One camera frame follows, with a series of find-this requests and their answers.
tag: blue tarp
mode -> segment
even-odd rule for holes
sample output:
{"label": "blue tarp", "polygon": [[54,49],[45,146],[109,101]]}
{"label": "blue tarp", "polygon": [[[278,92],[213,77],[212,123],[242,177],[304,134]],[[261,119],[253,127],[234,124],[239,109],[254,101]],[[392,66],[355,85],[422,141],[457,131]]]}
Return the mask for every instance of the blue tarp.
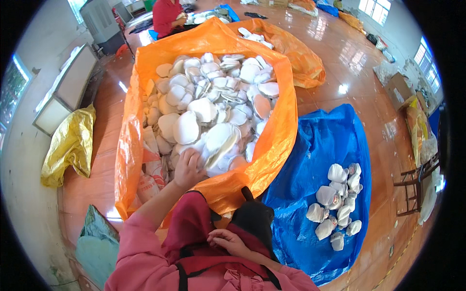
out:
{"label": "blue tarp", "polygon": [[[232,22],[237,22],[240,20],[236,12],[230,7],[228,4],[220,4],[220,8],[224,8],[228,10],[228,14],[230,14],[230,17],[232,18]],[[157,40],[158,32],[155,32],[153,29],[149,30],[149,35],[153,40]]]}
{"label": "blue tarp", "polygon": [[[317,239],[318,223],[308,220],[306,212],[317,202],[315,193],[319,187],[330,183],[327,179],[330,165],[339,163],[346,168],[352,162],[361,165],[360,183],[364,188],[350,217],[353,221],[361,220],[362,228],[355,236],[345,235],[343,250],[336,252],[329,237]],[[275,210],[272,243],[280,262],[303,270],[317,286],[349,270],[367,232],[370,191],[369,148],[353,107],[343,104],[330,113],[318,110],[300,117],[293,150],[262,199]],[[336,217],[336,210],[330,214]]]}
{"label": "blue tarp", "polygon": [[317,4],[317,8],[335,16],[338,17],[338,8],[333,7],[333,5],[329,4],[327,0],[314,0],[314,2]]}

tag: wooden chair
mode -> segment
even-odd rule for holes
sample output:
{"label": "wooden chair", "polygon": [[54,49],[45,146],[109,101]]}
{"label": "wooden chair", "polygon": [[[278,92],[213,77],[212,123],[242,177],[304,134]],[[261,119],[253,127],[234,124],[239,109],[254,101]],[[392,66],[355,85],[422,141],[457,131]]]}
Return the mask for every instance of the wooden chair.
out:
{"label": "wooden chair", "polygon": [[[425,164],[421,165],[419,168],[403,172],[401,173],[401,176],[403,177],[403,180],[401,182],[393,183],[393,186],[404,186],[405,189],[405,196],[406,196],[406,211],[403,213],[398,213],[397,216],[406,216],[413,214],[415,212],[420,212],[421,211],[421,206],[422,206],[422,200],[423,200],[423,193],[424,193],[424,187],[422,185],[422,180],[427,178],[432,174],[432,172],[440,166],[439,162],[439,154],[435,154],[428,162]],[[414,196],[413,197],[408,197],[408,187],[409,185],[413,185],[414,188]],[[410,209],[409,207],[409,201],[410,200],[415,200],[415,204]]]}

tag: orange plastic bag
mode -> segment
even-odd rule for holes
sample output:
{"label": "orange plastic bag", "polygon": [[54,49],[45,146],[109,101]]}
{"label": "orange plastic bag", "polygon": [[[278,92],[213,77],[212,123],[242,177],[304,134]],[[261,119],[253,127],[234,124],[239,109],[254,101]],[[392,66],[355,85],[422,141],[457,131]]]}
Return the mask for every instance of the orange plastic bag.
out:
{"label": "orange plastic bag", "polygon": [[338,17],[340,17],[344,22],[348,23],[350,26],[356,28],[363,34],[366,34],[364,31],[363,23],[358,18],[353,15],[338,11]]}
{"label": "orange plastic bag", "polygon": [[[181,54],[201,57],[205,52],[216,55],[258,54],[275,70],[280,97],[267,125],[256,143],[253,161],[197,184],[211,209],[223,214],[238,208],[244,198],[241,188],[247,185],[254,197],[260,195],[278,175],[295,143],[298,128],[296,93],[289,59],[266,46],[238,38],[218,18],[202,25],[140,47],[124,104],[123,123],[118,140],[115,162],[115,207],[123,220],[135,210],[131,204],[136,197],[137,183],[143,161],[142,95],[149,79],[158,79],[156,68],[173,63]],[[162,228],[167,228],[171,212]]]}
{"label": "orange plastic bag", "polygon": [[289,3],[301,6],[308,11],[312,11],[315,8],[315,2],[313,0],[290,0]]}
{"label": "orange plastic bag", "polygon": [[304,43],[291,33],[276,27],[262,19],[252,19],[228,23],[236,35],[241,35],[238,28],[244,27],[254,34],[261,34],[267,42],[274,45],[274,50],[287,56],[293,68],[295,86],[314,88],[325,81],[322,60]]}

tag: woman's left hand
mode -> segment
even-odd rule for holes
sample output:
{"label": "woman's left hand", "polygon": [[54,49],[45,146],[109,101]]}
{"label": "woman's left hand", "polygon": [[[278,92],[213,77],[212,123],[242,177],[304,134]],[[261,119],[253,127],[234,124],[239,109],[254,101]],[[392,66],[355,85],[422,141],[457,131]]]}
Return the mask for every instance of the woman's left hand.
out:
{"label": "woman's left hand", "polygon": [[209,233],[207,242],[211,246],[223,247],[230,255],[235,257],[247,258],[252,252],[244,245],[244,242],[237,234],[225,229],[212,230]]}

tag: air cooler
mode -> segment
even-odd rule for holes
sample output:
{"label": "air cooler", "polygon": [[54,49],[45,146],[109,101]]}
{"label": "air cooler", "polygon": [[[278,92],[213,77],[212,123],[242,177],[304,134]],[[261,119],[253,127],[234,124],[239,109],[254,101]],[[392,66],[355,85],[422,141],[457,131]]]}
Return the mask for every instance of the air cooler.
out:
{"label": "air cooler", "polygon": [[124,44],[107,0],[88,0],[79,10],[96,44],[104,54],[114,54]]}

